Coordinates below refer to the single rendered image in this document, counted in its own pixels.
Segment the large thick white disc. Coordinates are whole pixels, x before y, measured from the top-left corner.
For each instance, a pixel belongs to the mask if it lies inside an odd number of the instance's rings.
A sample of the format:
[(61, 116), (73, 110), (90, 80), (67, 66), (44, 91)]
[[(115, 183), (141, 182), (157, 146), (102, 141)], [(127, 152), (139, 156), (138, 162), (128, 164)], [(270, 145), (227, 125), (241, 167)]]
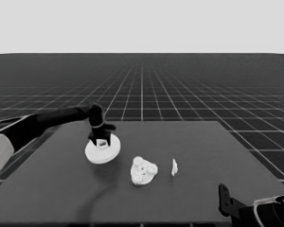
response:
[(85, 147), (85, 156), (93, 164), (106, 164), (118, 155), (121, 149), (121, 142), (115, 134), (111, 134), (111, 146), (103, 139), (97, 139), (97, 146), (89, 140)]

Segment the small white toothed gear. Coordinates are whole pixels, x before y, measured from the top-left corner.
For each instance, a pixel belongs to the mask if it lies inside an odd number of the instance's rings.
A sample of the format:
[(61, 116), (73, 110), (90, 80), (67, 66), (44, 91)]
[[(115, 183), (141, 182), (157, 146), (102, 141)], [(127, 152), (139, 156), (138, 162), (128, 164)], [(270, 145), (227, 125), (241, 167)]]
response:
[(140, 173), (133, 173), (132, 174), (132, 182), (135, 185), (143, 185), (146, 183), (145, 176)]
[(145, 160), (142, 157), (136, 156), (133, 158), (133, 167), (140, 168), (144, 164)]
[(147, 172), (151, 175), (156, 175), (158, 173), (158, 166), (153, 163), (147, 163)]

